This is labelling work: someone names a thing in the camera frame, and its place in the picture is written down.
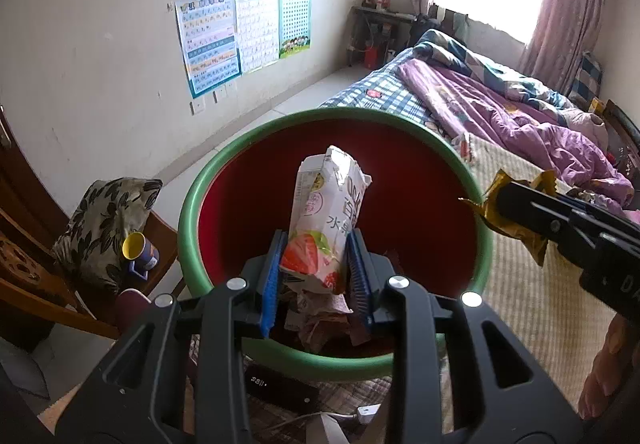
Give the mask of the right hand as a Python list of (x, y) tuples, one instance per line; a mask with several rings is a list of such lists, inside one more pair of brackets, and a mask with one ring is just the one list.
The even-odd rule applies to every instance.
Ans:
[(639, 329), (616, 314), (608, 325), (604, 344), (594, 357), (578, 401), (582, 420), (600, 417), (624, 382), (627, 368), (639, 367)]

